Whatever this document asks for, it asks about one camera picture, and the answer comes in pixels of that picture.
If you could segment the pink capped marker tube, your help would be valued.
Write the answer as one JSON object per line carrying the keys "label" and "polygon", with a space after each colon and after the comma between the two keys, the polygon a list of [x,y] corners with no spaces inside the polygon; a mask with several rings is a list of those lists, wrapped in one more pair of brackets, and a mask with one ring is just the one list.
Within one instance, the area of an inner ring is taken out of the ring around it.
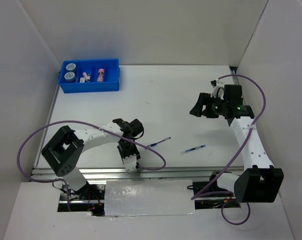
{"label": "pink capped marker tube", "polygon": [[97,82],[101,83],[104,81],[104,74],[105,74],[105,69],[100,68],[98,70],[98,77],[97,77]]}

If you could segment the pink white mini stapler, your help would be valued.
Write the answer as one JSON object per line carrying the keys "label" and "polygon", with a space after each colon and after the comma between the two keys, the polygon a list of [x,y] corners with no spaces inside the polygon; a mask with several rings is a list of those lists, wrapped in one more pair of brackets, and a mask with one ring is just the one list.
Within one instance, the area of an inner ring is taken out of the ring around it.
{"label": "pink white mini stapler", "polygon": [[85,78],[85,82],[90,82],[90,74],[83,72],[82,75],[83,78]]}

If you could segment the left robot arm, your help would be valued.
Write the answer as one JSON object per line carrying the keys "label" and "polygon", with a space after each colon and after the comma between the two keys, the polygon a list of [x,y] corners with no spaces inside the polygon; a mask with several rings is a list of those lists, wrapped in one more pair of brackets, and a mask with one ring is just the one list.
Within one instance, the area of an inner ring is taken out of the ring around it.
{"label": "left robot arm", "polygon": [[79,200],[86,200],[91,192],[97,193],[97,188],[88,183],[76,166],[80,155],[104,144],[117,143],[126,171],[129,174],[136,172],[140,153],[133,142],[138,139],[138,135],[144,135],[144,127],[138,119],[132,122],[114,119],[104,125],[102,130],[72,130],[66,125],[48,141],[41,154],[56,176],[67,182],[72,194]]}

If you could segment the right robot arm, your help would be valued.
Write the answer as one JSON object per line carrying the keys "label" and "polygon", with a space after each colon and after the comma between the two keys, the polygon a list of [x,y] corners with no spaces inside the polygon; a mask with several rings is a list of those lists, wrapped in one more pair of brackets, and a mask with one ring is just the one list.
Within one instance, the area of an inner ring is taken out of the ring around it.
{"label": "right robot arm", "polygon": [[223,93],[219,93],[219,86],[214,87],[213,93],[200,93],[190,114],[212,119],[223,116],[227,120],[240,145],[244,171],[240,176],[220,171],[193,199],[202,197],[209,189],[214,196],[220,196],[225,190],[232,192],[240,203],[272,203],[284,173],[274,166],[265,152],[255,126],[257,117],[249,105],[243,104],[242,87],[226,84],[221,88]]}

